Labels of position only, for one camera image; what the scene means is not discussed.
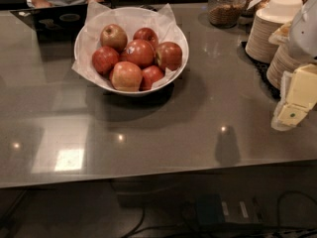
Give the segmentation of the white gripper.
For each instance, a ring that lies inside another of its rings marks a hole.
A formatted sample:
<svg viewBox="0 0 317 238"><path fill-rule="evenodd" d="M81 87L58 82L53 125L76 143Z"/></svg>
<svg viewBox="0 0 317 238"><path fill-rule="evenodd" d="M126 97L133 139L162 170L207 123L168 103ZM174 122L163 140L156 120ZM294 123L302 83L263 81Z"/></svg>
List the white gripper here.
<svg viewBox="0 0 317 238"><path fill-rule="evenodd" d="M317 0L307 0L295 15L268 38L274 45L288 42L290 55L305 63L293 73L285 71L280 84L280 101L271 127L287 131L297 127L317 104Z"/></svg>

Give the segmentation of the person's right hand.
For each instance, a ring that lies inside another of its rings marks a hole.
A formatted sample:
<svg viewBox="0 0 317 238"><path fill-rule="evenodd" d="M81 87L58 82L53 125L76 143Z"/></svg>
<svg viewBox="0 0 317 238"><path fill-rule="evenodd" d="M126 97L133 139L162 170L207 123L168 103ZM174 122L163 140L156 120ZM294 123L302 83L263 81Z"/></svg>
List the person's right hand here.
<svg viewBox="0 0 317 238"><path fill-rule="evenodd" d="M35 0L33 1L33 5L36 8L49 8L52 6L52 4L48 2L47 0Z"/></svg>

